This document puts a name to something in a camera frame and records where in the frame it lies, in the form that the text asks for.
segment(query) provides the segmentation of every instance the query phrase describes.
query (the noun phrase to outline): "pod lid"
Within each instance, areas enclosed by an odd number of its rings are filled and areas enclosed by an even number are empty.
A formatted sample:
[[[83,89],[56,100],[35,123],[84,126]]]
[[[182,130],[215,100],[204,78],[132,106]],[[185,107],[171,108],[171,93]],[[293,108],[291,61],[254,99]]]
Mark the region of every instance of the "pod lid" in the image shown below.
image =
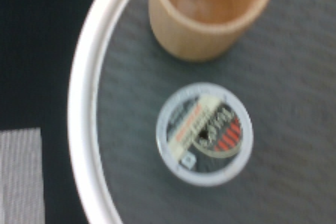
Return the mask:
[[[182,88],[159,114],[156,140],[176,176],[197,186],[216,186],[240,173],[249,160],[254,130],[234,94],[198,83]]]

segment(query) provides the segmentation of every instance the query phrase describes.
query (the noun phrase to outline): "cup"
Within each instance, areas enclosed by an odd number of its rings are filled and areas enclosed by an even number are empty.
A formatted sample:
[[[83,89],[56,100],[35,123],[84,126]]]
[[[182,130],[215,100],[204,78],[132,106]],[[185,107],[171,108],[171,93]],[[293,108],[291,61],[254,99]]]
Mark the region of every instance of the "cup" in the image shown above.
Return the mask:
[[[269,0],[149,0],[150,24],[165,50],[203,62],[218,57],[254,24]]]

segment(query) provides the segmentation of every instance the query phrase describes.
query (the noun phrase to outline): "gray table surface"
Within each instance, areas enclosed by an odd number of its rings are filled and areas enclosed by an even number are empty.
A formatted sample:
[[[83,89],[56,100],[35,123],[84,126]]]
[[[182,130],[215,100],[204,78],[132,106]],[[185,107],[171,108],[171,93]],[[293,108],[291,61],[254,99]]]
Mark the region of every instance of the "gray table surface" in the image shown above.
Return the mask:
[[[102,67],[98,131],[110,192],[126,224],[336,220],[336,1],[272,0],[230,52],[174,59],[132,0]],[[216,188],[183,183],[155,139],[167,98],[195,82],[227,87],[251,114],[255,146],[240,176]]]

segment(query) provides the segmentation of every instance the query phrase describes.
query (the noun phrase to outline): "striped fabric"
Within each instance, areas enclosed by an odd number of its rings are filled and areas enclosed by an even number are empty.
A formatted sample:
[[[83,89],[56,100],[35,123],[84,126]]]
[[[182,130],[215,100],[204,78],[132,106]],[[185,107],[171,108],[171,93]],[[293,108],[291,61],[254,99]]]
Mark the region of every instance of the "striped fabric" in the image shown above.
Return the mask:
[[[39,129],[0,132],[0,224],[44,224]]]

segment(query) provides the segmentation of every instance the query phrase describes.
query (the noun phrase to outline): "tan cup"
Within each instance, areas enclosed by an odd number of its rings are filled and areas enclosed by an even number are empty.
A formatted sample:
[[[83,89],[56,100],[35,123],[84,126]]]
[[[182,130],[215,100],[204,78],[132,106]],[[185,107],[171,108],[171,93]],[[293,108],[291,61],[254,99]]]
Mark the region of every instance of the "tan cup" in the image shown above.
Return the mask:
[[[149,0],[156,39],[165,50],[183,60],[207,61],[218,57],[251,27],[269,3],[269,0],[222,1],[230,6],[231,16],[224,23],[215,24],[189,18],[170,0]]]

